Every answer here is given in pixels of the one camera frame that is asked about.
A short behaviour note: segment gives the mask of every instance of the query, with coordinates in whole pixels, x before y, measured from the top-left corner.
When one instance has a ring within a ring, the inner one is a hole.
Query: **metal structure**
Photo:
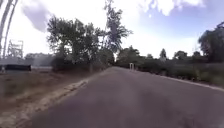
[[[1,24],[0,24],[0,58],[3,58],[3,59],[5,59],[5,57],[6,57],[7,37],[8,37],[10,25],[11,25],[11,22],[12,22],[12,17],[13,17],[15,7],[16,7],[17,3],[18,3],[18,0],[8,0],[8,2],[6,4],[6,7],[5,7],[5,11],[4,11],[4,13],[2,15],[2,18],[1,18]],[[5,22],[6,22],[6,19],[8,17],[8,13],[11,9],[11,6],[13,6],[13,8],[11,10],[11,14],[10,14],[10,17],[9,17],[9,20],[8,20],[8,26],[7,26],[6,34],[5,34],[5,37],[4,37],[5,42],[4,42],[4,46],[2,48],[3,30],[5,28]]]
[[[10,40],[6,57],[23,58],[23,41]]]

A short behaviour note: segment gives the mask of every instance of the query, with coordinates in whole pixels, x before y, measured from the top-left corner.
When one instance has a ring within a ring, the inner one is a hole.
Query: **road edge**
[[[177,78],[172,78],[172,77],[167,77],[167,76],[160,76],[160,75],[155,75],[155,76],[162,77],[162,78],[169,79],[169,80],[173,80],[173,81],[182,82],[182,83],[187,83],[187,84],[191,84],[191,85],[196,85],[196,86],[200,86],[200,87],[204,87],[204,88],[209,88],[209,89],[216,90],[216,91],[224,92],[224,89],[221,88],[221,87],[216,87],[216,86],[201,84],[201,83],[195,83],[195,82],[182,80],[182,79],[177,79]]]
[[[22,128],[35,114],[75,95],[78,90],[85,86],[89,81],[104,75],[105,71],[106,70],[101,71],[76,83],[71,83],[63,88],[55,90],[38,101],[27,103],[14,110],[3,112],[0,115],[0,128]]]

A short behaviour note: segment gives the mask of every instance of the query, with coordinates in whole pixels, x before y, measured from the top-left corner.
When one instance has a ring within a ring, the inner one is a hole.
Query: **dirt shoulder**
[[[1,75],[0,82],[4,83],[4,86],[12,86],[10,89],[17,89],[18,86],[18,89],[22,89],[13,90],[13,93],[5,93],[1,96],[0,128],[17,127],[23,124],[35,113],[74,94],[79,87],[85,85],[97,74],[99,72],[91,74],[31,72]]]

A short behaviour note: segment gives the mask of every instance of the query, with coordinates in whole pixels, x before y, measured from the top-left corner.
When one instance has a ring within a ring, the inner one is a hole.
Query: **tree canopy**
[[[214,30],[206,30],[198,42],[209,62],[224,61],[224,27],[223,22]]]
[[[84,24],[80,20],[66,20],[53,16],[48,22],[49,46],[56,54],[58,65],[108,65],[114,63],[114,53],[120,51],[123,37],[132,31],[121,24],[122,10],[112,7],[112,0],[105,5],[107,22],[105,30]]]
[[[174,59],[184,60],[187,57],[187,53],[184,51],[178,51],[174,54]]]

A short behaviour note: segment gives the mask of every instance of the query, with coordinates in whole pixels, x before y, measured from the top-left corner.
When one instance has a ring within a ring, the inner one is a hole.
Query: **tree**
[[[66,60],[66,63],[68,60],[74,65],[87,65],[92,70],[93,62],[98,60],[102,30],[94,28],[92,23],[84,25],[78,19],[72,21],[56,17],[49,20],[47,30],[50,32],[47,38],[50,48],[56,52],[58,60]]]
[[[108,48],[100,49],[98,56],[105,66],[114,64],[114,54],[110,49]]]
[[[206,30],[198,40],[201,50],[209,62],[224,61],[224,27],[223,23],[214,30]]]
[[[147,54],[146,58],[147,59],[153,59],[153,56],[152,56],[152,54]]]
[[[187,53],[184,51],[178,51],[174,54],[174,58],[178,60],[184,60],[187,58]]]
[[[103,37],[102,46],[111,49],[114,53],[121,50],[121,38],[128,37],[132,34],[132,31],[121,25],[122,10],[116,11],[114,7],[111,7],[113,0],[107,0],[105,10],[107,12],[107,23],[105,27],[105,35]]]
[[[166,57],[166,51],[163,48],[162,51],[160,52],[160,60],[165,61],[167,59]]]
[[[201,53],[198,52],[198,51],[195,51],[195,52],[193,53],[193,57],[200,57],[200,56],[201,56]]]
[[[120,50],[117,56],[117,64],[122,67],[129,67],[129,63],[138,65],[142,57],[139,55],[138,49],[134,49],[132,46]]]
[[[29,53],[25,57],[25,64],[27,64],[27,65],[33,65],[34,60],[35,60],[35,55],[32,54],[32,53]]]

